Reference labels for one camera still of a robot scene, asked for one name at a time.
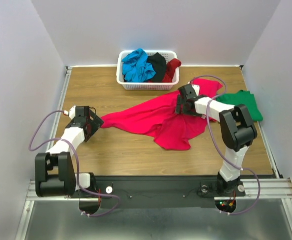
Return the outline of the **pink red t shirt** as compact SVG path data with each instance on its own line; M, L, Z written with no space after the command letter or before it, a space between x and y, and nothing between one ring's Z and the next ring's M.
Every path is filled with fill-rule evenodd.
M158 146L166 150L189 150L189 140L205 131L207 121L200 116L175 113L178 94L176 90L126 110L104 115L101 117L104 121L101 127L115 127L152 137Z

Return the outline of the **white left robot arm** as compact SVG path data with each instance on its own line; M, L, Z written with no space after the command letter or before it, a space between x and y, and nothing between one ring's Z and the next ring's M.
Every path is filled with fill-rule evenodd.
M76 149L87 142L103 125L103 120L90 106L73 106L69 111L58 110L70 118L63 135L53 138L55 144L45 153L35 157L35 192L38 197L71 196L80 189L86 197L97 192L97 184L87 174L80 176L74 170L72 156L78 158Z

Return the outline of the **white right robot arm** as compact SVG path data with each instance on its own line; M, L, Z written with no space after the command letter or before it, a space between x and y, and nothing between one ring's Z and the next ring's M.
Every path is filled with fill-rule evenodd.
M232 192L240 184L245 154L258 135L248 108L244 104L221 103L200 95L199 87L189 83L178 88L175 113L220 123L226 149L221 154L223 164L217 174L216 192L221 195Z

